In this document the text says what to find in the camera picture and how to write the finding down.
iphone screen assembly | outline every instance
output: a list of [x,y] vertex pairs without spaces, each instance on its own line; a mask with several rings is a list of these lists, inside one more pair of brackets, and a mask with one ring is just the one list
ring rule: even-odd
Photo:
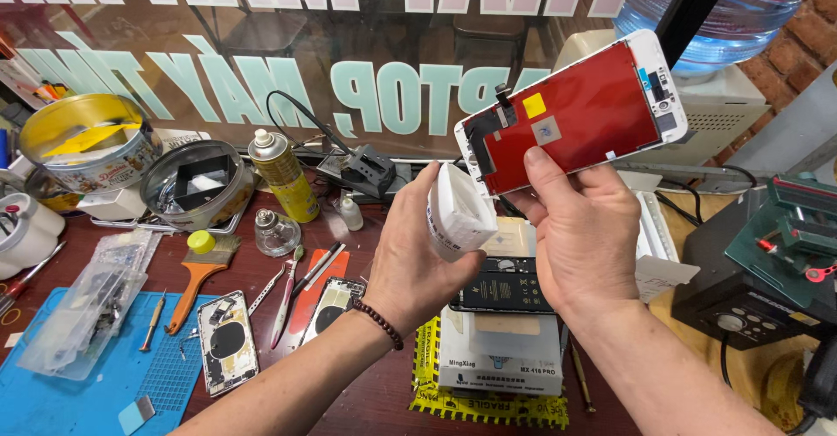
[[636,31],[457,123],[481,195],[529,185],[523,155],[540,146],[567,173],[683,137],[688,128],[657,36]]

yellow fragile tape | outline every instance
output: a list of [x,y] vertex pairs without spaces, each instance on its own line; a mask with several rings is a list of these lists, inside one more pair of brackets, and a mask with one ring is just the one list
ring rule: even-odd
[[478,398],[456,396],[439,387],[439,317],[416,332],[413,351],[413,390],[409,409],[443,419],[564,429],[569,424],[567,399],[548,395],[480,392]]

red display backing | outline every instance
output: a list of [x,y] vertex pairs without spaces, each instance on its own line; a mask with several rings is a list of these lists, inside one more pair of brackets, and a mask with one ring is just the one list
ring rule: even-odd
[[[529,119],[523,101],[537,93],[547,110]],[[591,56],[509,101],[517,113],[517,124],[501,129],[499,140],[494,133],[485,137],[497,168],[483,175],[491,194],[529,185],[523,155],[538,144],[531,125],[550,116],[555,117],[561,138],[542,148],[566,172],[607,161],[607,152],[622,156],[660,140],[633,68],[633,53],[624,44]]]

hand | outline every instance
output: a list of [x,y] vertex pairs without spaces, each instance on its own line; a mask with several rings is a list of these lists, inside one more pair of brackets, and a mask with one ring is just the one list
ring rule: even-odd
[[402,338],[439,314],[486,259],[479,250],[446,262],[430,244],[427,195],[437,174],[439,163],[428,164],[395,195],[363,298]]
[[552,308],[566,320],[637,299],[640,203],[616,170],[567,176],[540,147],[524,164],[531,188],[506,197],[538,228],[538,281]]

white spray cap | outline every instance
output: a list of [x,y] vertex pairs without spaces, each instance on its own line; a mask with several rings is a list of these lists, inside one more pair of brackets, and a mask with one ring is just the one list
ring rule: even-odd
[[267,133],[267,130],[259,129],[256,131],[256,146],[266,147],[273,142],[273,136]]

